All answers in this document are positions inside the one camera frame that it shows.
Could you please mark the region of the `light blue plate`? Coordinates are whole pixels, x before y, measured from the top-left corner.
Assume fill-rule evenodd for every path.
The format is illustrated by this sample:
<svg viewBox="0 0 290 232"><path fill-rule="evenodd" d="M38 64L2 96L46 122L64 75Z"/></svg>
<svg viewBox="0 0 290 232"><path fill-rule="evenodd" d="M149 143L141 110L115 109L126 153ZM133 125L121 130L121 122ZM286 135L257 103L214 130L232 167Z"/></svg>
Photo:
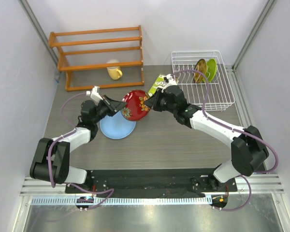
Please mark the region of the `light blue plate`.
<svg viewBox="0 0 290 232"><path fill-rule="evenodd" d="M114 116L106 116L100 121L102 133L114 140L123 139L129 136L136 126L136 122L129 121L121 113Z"/></svg>

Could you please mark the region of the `red floral plate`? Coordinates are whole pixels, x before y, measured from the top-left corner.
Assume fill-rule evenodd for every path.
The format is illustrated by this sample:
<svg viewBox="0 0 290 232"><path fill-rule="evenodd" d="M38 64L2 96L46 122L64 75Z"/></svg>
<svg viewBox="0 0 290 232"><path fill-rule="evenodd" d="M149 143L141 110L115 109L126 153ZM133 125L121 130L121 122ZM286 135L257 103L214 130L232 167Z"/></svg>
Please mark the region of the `red floral plate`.
<svg viewBox="0 0 290 232"><path fill-rule="evenodd" d="M145 101L149 99L149 95L140 89L135 89L127 93L122 99L126 102L126 106L121 109L123 117L129 121L139 121L143 119L150 111L145 105Z"/></svg>

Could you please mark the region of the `yellow patterned plate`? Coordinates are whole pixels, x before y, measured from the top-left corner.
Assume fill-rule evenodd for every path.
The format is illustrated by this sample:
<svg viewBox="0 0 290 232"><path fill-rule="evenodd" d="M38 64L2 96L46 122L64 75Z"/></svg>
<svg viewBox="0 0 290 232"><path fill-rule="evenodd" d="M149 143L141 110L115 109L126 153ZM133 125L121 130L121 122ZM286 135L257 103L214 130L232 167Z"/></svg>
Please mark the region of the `yellow patterned plate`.
<svg viewBox="0 0 290 232"><path fill-rule="evenodd" d="M200 83L203 80L203 76L201 74L206 74L207 65L205 59L200 59L196 65L194 70L198 71L194 74L194 81L196 83Z"/></svg>

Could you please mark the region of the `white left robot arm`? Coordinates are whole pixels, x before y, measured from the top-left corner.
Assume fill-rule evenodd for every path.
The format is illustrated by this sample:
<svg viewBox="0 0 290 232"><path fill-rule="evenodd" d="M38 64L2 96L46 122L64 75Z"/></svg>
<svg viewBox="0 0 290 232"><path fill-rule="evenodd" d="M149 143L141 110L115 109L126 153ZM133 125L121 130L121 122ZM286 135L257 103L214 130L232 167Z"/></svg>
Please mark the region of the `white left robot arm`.
<svg viewBox="0 0 290 232"><path fill-rule="evenodd" d="M90 192L93 180L87 177L86 170L70 165L70 153L96 137L100 120L114 116L126 105L126 102L115 101L105 95L97 103L93 100L82 102L78 124L72 131L57 138L39 140L30 177L50 182L53 187L56 184L75 183L81 192Z"/></svg>

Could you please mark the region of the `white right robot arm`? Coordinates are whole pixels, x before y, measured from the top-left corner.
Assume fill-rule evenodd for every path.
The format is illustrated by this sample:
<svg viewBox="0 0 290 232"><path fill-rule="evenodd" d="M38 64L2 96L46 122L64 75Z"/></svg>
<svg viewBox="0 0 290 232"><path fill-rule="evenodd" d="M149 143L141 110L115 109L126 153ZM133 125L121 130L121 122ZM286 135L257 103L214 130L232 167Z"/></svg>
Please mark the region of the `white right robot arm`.
<svg viewBox="0 0 290 232"><path fill-rule="evenodd" d="M211 117L202 108L188 103L178 86L157 89L144 104L158 112L172 113L178 123L202 131L230 148L231 160L216 167L208 179L212 190L221 190L227 181L239 175L251 176L269 156L256 127L236 127Z"/></svg>

